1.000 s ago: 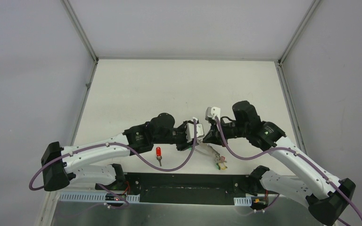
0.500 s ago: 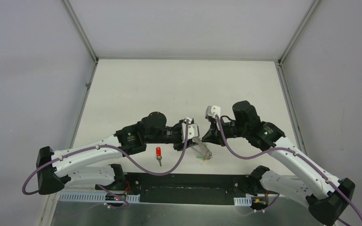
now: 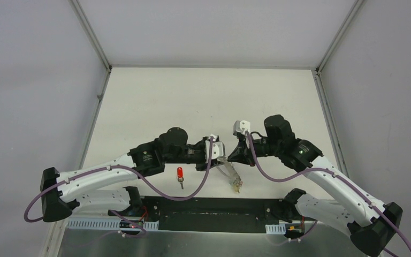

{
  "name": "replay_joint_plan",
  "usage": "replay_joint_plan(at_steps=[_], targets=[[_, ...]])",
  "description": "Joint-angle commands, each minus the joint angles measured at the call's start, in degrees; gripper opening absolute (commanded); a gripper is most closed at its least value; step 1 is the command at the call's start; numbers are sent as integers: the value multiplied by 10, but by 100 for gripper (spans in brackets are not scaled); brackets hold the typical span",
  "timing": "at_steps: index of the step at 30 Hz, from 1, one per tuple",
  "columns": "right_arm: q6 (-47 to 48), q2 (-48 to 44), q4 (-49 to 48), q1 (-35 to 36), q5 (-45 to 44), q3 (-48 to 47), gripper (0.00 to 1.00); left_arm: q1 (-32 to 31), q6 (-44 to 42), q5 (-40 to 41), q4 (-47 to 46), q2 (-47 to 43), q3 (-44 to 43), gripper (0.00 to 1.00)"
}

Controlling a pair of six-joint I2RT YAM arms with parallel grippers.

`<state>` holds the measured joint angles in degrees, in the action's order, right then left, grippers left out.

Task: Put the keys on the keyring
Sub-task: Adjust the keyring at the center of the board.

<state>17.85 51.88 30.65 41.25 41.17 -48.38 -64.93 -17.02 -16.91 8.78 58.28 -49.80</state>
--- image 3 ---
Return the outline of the metal keyring plate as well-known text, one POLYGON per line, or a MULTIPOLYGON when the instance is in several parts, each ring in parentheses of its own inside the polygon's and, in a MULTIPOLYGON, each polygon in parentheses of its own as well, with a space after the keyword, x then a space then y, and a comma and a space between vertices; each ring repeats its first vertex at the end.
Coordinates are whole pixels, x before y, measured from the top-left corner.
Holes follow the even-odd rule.
POLYGON ((218 164, 217 164, 216 168, 218 169, 218 171, 221 174, 223 174, 226 178, 228 178, 230 184, 234 180, 241 180, 241 177, 237 173, 237 171, 234 168, 233 164, 230 163, 225 157, 218 158, 217 162, 218 162, 218 164))

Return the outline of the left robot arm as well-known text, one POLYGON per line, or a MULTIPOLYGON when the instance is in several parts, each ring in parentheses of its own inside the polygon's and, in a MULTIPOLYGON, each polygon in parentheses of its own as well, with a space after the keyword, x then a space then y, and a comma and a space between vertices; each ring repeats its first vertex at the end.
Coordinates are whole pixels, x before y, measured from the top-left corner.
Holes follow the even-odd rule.
POLYGON ((225 156, 225 146, 216 135, 195 144, 187 140, 185 130, 173 127, 153 141, 94 167, 64 172, 54 167, 45 169, 40 186, 42 221, 60 221, 79 211, 99 209, 138 215, 142 202, 135 193, 105 187, 157 175, 164 172, 166 164, 194 164, 197 171, 207 171, 225 156))

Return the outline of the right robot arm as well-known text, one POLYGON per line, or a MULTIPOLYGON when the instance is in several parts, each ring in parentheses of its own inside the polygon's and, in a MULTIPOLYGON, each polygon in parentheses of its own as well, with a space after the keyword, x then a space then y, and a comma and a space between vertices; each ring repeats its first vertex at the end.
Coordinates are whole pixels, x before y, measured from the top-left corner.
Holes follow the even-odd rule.
POLYGON ((254 139, 250 122, 236 121, 233 134, 239 142, 227 159, 258 167, 259 158, 276 157, 296 176, 311 180, 336 201, 331 204, 294 188, 282 198, 279 218, 320 221, 348 236, 366 256, 379 256, 399 232, 402 208, 394 202, 384 203, 351 181, 313 143, 297 138, 283 116, 267 117, 264 128, 266 134, 254 139))

